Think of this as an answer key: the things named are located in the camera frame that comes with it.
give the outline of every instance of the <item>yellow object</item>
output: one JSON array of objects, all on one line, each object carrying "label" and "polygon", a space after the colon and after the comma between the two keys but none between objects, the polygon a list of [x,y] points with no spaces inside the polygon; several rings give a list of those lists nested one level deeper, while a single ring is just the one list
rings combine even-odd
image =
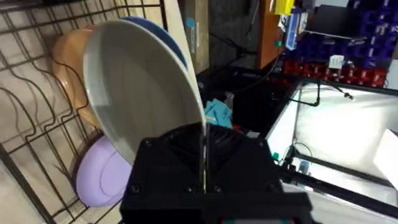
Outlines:
[{"label": "yellow object", "polygon": [[92,33],[92,29],[94,29],[94,27],[72,30],[59,38],[52,50],[54,59],[59,63],[53,62],[52,68],[55,76],[61,81],[73,109],[81,108],[78,110],[80,116],[90,124],[99,128],[100,125],[98,124],[90,104],[87,102],[88,99],[86,98],[83,83],[84,48],[87,39]]},{"label": "yellow object", "polygon": [[293,8],[294,0],[276,0],[275,14],[290,15]]}]

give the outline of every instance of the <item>cardboard box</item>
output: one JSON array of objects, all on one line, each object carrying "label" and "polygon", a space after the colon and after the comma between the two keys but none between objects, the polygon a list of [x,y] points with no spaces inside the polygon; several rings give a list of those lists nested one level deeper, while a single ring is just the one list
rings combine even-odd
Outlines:
[{"label": "cardboard box", "polygon": [[178,0],[195,74],[209,67],[208,0]]}]

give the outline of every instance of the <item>dish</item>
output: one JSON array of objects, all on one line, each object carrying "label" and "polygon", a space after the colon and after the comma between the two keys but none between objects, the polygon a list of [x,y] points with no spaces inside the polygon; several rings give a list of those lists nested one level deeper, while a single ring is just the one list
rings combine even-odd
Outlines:
[{"label": "dish", "polygon": [[[59,38],[52,50],[54,59],[57,62],[66,64],[73,68],[77,72],[82,82],[84,82],[84,48],[91,33],[92,30],[90,29],[72,30]],[[65,88],[66,93],[72,103],[72,107],[77,109],[86,105],[87,99],[85,89],[76,73],[70,68],[60,65],[54,61],[52,62],[52,68],[54,75],[61,81],[61,84]],[[87,122],[99,127],[98,121],[90,105],[78,110],[78,112],[80,116],[83,117]]]},{"label": "dish", "polygon": [[103,136],[84,155],[76,175],[76,192],[87,206],[102,207],[118,202],[129,180],[131,165]]},{"label": "dish", "polygon": [[128,163],[133,165],[144,138],[191,123],[205,126],[187,69],[145,28],[124,20],[100,25],[87,42],[83,61],[91,106]]},{"label": "dish", "polygon": [[181,60],[181,62],[184,64],[185,68],[188,69],[187,62],[185,61],[185,58],[181,52],[180,47],[178,44],[175,42],[175,40],[170,36],[166,30],[158,26],[157,24],[141,18],[141,17],[135,17],[135,16],[129,16],[129,17],[123,17],[122,19],[130,22],[134,22],[145,29],[149,30],[151,33],[153,33],[156,37],[158,37],[160,40],[163,40],[163,42],[172,49],[172,51],[177,55],[177,57]]}]

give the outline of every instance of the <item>purple plate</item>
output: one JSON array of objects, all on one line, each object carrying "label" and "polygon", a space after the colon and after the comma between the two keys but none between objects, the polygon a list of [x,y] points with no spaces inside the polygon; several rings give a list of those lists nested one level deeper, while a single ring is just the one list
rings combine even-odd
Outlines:
[{"label": "purple plate", "polygon": [[90,207],[109,206],[123,196],[131,165],[103,136],[81,160],[76,175],[76,191],[80,200]]}]

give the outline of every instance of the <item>orange bowl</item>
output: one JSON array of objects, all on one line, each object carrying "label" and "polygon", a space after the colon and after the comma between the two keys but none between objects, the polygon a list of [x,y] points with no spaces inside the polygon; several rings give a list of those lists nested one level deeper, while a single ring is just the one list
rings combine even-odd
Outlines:
[{"label": "orange bowl", "polygon": [[[83,78],[83,55],[91,33],[91,29],[72,30],[59,38],[52,50],[56,61],[52,63],[54,74],[61,81],[74,109],[88,103]],[[60,63],[68,65],[77,74]],[[93,126],[100,127],[89,103],[86,107],[79,109],[78,113]]]}]

